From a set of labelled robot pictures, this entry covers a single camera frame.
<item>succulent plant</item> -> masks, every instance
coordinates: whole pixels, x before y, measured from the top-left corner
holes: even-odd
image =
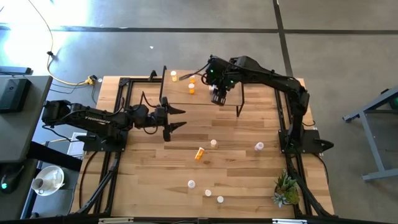
[[[278,204],[279,208],[282,207],[283,204],[296,205],[299,203],[300,198],[299,192],[296,189],[296,180],[289,177],[286,169],[284,169],[282,175],[278,177],[278,181],[275,183],[275,194],[272,199],[275,204]]]

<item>white bottle cap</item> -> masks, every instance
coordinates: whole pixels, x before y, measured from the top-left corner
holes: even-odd
[[[210,197],[210,195],[211,195],[211,190],[205,190],[205,195],[206,195],[207,197]]]
[[[254,150],[255,151],[261,151],[264,148],[264,143],[259,142],[256,144],[256,146],[254,146]]]
[[[188,187],[193,189],[195,187],[195,181],[193,180],[188,181]]]
[[[223,203],[224,202],[224,197],[223,196],[218,196],[217,197],[217,202],[218,203]]]

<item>wooden tabletop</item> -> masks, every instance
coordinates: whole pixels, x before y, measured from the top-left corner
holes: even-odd
[[[113,110],[119,78],[104,77],[97,108]],[[159,87],[159,83],[136,83],[131,104],[138,103],[141,91],[145,91],[149,103],[156,104]],[[244,91],[245,105],[239,118],[230,106],[175,105],[186,113],[169,116],[170,122],[188,123],[174,131],[170,142],[164,142],[163,128],[154,135],[132,129],[119,166],[112,216],[294,217],[291,206],[279,208],[271,199],[274,181],[286,168],[279,152],[274,89],[252,84],[245,85]],[[312,123],[310,108],[304,122]],[[210,149],[212,139],[218,141],[218,149]],[[254,151],[257,142],[264,143],[263,151]],[[205,153],[195,161],[199,147],[205,148]],[[89,156],[85,156],[81,172]],[[104,153],[97,153],[87,168],[83,203],[98,186],[103,157]],[[323,164],[314,155],[302,157],[308,188],[326,211],[333,213]],[[195,181],[194,189],[187,187],[189,180]],[[80,178],[73,212],[78,210],[79,184]],[[206,189],[211,190],[211,197],[205,196]],[[108,189],[104,191],[102,208],[107,195]],[[216,200],[219,195],[224,197],[221,204]],[[300,208],[305,211],[302,198]]]
[[[166,70],[164,74],[163,94],[167,96],[170,104],[189,104],[189,105],[211,105],[216,106],[211,102],[213,92],[209,90],[208,85],[201,82],[200,75],[195,75],[195,94],[189,94],[190,80],[182,80],[173,82],[171,71],[177,72],[176,76],[181,77],[186,74],[191,74],[194,70]],[[242,104],[242,85],[237,83],[235,88],[227,93],[225,105],[226,106],[240,106]]]

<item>white plate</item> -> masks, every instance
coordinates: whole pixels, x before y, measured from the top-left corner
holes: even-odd
[[[60,187],[63,186],[65,175],[59,166],[48,166],[37,174],[36,178],[51,180],[51,187],[47,190],[35,190],[37,195],[49,196],[54,194]]]

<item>gray floor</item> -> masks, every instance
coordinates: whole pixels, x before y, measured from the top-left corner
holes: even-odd
[[[33,2],[53,26],[277,28],[272,0]],[[398,29],[398,1],[279,0],[279,6],[286,29]],[[12,31],[0,31],[0,64],[28,66],[35,75],[46,74],[50,38],[31,6],[6,5],[0,22],[19,25]],[[51,71],[70,82],[88,75],[148,75],[153,69],[160,73],[163,65],[196,69],[210,54],[224,58],[248,55],[263,67],[285,74],[278,34],[53,34],[57,60]],[[335,143],[325,153],[335,213],[344,218],[398,223],[398,177],[362,181],[362,174],[376,171],[374,159],[361,123],[345,124],[341,119],[384,89],[398,85],[398,35],[289,34],[286,39],[294,76],[305,79],[321,136]],[[70,95],[51,92],[48,99],[93,106],[90,88]],[[57,130],[67,136],[76,131],[66,126]],[[41,128],[34,136],[38,142],[57,138]],[[387,158],[387,166],[397,167],[398,153],[381,154]]]

